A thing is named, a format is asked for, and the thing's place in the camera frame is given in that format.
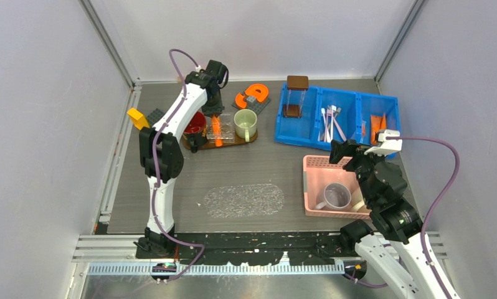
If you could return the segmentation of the clear glass toothbrush holder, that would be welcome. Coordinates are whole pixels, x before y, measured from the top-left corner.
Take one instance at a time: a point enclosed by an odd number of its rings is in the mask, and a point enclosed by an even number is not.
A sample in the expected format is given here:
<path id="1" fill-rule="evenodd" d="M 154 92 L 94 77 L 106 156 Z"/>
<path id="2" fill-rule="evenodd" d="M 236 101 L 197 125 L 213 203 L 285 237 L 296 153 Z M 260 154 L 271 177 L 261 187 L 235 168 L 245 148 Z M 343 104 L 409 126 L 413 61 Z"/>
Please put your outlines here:
<path id="1" fill-rule="evenodd" d="M 214 134 L 212 132 L 212 127 L 211 127 L 211 118 L 206 118 L 208 140 L 214 140 Z M 221 115 L 219 115 L 219 119 L 220 119 L 221 128 L 222 128 L 222 141 L 232 143 L 234 140 L 234 134 L 235 134 L 233 114 L 231 114 L 231 113 L 221 114 Z"/>

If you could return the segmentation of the light green mug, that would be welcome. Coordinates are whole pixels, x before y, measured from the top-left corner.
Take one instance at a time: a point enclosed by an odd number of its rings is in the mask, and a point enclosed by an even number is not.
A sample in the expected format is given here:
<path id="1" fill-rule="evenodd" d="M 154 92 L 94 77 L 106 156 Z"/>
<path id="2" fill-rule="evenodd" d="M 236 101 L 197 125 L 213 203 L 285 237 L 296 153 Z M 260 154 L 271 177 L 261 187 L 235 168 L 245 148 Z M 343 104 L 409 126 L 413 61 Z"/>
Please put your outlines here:
<path id="1" fill-rule="evenodd" d="M 249 142 L 257 132 L 257 114 L 253 110 L 241 109 L 234 115 L 235 134 Z"/>

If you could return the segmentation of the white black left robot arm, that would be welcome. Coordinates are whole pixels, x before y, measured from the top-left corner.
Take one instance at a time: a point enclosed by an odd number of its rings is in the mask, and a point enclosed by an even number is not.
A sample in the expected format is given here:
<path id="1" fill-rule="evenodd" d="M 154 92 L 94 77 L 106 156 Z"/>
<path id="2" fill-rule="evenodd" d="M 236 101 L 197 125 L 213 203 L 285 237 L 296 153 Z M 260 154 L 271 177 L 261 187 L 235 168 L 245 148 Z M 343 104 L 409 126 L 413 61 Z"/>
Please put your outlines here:
<path id="1" fill-rule="evenodd" d="M 228 68 L 216 60 L 210 60 L 203 70 L 192 71 L 162 119 L 139 132 L 140 164 L 148 178 L 150 212 L 144 236 L 135 243 L 138 259 L 167 258 L 176 249 L 174 185 L 184 165 L 179 141 L 196 113 L 222 113 L 220 90 L 227 74 Z"/>

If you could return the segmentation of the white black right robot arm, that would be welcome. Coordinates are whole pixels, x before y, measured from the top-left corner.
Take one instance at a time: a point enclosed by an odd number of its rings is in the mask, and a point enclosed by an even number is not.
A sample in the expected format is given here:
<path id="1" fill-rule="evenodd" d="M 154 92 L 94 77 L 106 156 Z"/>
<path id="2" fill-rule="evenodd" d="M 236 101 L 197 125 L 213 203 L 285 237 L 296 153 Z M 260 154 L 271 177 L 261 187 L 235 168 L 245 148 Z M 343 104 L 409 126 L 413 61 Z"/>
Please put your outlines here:
<path id="1" fill-rule="evenodd" d="M 430 216 L 421 218 L 404 198 L 407 181 L 400 167 L 386 160 L 405 139 L 397 130 L 380 130 L 375 146 L 331 142 L 329 163 L 354 173 L 373 223 L 356 220 L 340 228 L 340 248 L 363 258 L 398 298 L 458 298 L 431 248 Z"/>

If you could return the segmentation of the white toothbrush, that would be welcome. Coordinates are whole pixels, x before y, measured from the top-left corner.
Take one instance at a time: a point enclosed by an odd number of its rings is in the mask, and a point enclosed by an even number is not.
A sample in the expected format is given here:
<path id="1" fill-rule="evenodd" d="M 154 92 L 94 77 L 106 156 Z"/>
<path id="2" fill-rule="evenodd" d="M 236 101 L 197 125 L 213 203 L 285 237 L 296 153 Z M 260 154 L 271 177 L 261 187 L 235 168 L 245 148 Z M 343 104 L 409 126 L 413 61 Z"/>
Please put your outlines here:
<path id="1" fill-rule="evenodd" d="M 321 109 L 321 117 L 323 120 L 323 133 L 321 135 L 321 140 L 327 143 L 330 143 L 333 140 L 334 135 L 334 126 L 331 122 L 331 107 L 336 107 L 334 105 L 330 105 L 326 108 Z"/>

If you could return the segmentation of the brown oval wooden tray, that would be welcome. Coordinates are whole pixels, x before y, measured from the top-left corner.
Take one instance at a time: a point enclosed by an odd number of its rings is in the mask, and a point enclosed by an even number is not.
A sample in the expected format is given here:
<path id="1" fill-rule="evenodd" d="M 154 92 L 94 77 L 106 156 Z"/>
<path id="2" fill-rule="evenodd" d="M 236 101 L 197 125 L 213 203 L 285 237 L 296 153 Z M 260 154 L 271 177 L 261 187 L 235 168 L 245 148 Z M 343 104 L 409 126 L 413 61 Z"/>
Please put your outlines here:
<path id="1" fill-rule="evenodd" d="M 196 148 L 195 146 L 191 146 L 190 143 L 188 142 L 188 139 L 184 135 L 181 138 L 181 143 L 182 145 L 187 149 L 190 150 L 192 153 L 196 153 L 199 150 L 211 150 L 215 148 L 225 148 L 228 146 L 240 146 L 240 145 L 246 145 L 254 142 L 258 138 L 258 132 L 256 131 L 255 134 L 250 137 L 248 141 L 246 141 L 244 138 L 241 138 L 237 134 L 234 134 L 234 140 L 232 143 L 228 143 L 226 141 L 223 141 L 222 146 L 217 146 L 215 144 L 215 140 L 207 140 L 207 143 L 204 143 L 202 146 Z"/>

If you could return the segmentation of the pink plastic basket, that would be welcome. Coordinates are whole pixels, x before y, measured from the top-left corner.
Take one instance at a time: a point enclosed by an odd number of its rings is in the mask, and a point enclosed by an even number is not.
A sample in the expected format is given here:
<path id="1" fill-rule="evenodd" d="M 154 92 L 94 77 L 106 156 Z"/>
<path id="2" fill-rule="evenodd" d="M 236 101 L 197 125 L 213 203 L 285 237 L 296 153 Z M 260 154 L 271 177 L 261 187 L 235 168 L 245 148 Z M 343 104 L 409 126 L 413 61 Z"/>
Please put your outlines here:
<path id="1" fill-rule="evenodd" d="M 359 189 L 355 174 L 343 169 L 343 163 L 329 164 L 329 156 L 306 155 L 303 158 L 303 192 L 305 214 L 313 217 L 333 217 L 369 220 L 369 213 L 315 210 L 319 192 L 330 183 L 345 185 L 351 195 Z"/>

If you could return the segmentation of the grey baseplate with orange track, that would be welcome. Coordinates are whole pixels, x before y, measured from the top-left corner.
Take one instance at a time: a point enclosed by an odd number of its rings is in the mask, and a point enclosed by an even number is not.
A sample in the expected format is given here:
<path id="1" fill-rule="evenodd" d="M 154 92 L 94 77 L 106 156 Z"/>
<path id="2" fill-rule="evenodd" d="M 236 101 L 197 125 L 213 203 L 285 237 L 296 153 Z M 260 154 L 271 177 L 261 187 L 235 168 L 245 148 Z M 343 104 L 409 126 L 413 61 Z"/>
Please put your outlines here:
<path id="1" fill-rule="evenodd" d="M 271 102 L 269 89 L 262 83 L 255 83 L 238 93 L 232 106 L 238 110 L 248 109 L 259 115 Z"/>

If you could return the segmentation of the lilac translucent mug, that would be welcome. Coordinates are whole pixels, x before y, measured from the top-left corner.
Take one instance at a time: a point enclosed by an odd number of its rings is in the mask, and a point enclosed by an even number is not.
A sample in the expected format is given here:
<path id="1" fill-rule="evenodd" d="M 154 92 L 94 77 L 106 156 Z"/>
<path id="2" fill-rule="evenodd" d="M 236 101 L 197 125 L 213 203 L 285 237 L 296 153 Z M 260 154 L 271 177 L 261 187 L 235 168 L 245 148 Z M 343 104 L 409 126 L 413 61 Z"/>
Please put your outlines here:
<path id="1" fill-rule="evenodd" d="M 318 194 L 315 210 L 349 211 L 351 209 L 351 193 L 341 183 L 330 183 Z"/>

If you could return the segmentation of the cream yellow mug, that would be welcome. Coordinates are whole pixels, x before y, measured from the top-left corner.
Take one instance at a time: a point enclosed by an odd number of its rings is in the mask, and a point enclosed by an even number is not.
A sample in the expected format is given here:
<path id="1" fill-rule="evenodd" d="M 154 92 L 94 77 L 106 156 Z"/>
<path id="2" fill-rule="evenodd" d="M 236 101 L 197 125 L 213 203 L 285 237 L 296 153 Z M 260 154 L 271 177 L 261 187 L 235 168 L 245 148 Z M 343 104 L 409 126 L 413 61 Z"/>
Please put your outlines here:
<path id="1" fill-rule="evenodd" d="M 350 212 L 370 213 L 360 189 L 356 189 L 351 195 Z"/>

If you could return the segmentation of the dark grey studded baseplate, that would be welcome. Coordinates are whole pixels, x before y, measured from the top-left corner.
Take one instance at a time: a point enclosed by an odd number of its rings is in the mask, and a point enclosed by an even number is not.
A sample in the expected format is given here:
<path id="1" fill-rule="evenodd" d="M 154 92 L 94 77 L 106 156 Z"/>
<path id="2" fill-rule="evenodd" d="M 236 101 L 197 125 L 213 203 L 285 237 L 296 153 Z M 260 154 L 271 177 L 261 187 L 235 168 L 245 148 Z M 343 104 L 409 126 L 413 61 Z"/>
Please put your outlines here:
<path id="1" fill-rule="evenodd" d="M 153 127 L 153 125 L 155 123 L 157 123 L 160 119 L 162 119 L 162 117 L 165 115 L 165 112 L 163 112 L 162 110 L 156 108 L 154 109 L 151 113 L 149 113 L 147 116 L 146 116 L 146 120 L 148 122 L 148 125 L 150 127 Z"/>

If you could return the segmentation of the clear holder with brown lid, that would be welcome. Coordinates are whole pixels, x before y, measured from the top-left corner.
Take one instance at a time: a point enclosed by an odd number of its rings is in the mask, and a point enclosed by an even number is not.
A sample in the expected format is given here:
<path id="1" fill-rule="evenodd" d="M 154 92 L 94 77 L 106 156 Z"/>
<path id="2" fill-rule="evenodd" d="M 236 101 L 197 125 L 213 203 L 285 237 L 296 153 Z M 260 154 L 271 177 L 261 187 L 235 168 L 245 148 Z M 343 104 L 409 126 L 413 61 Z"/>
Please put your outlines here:
<path id="1" fill-rule="evenodd" d="M 303 102 L 309 89 L 309 78 L 306 75 L 289 75 L 286 79 L 286 97 L 283 104 L 283 116 L 301 118 Z"/>

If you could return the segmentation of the yellow toy block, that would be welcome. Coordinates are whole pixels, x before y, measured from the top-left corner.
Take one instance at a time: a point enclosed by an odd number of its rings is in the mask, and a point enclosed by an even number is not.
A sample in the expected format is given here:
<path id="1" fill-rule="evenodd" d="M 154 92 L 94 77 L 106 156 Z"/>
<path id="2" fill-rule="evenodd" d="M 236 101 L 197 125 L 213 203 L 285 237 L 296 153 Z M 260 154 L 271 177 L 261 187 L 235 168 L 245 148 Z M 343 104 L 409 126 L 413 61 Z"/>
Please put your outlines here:
<path id="1" fill-rule="evenodd" d="M 137 130 L 150 127 L 147 117 L 136 108 L 130 108 L 127 111 L 127 115 Z"/>

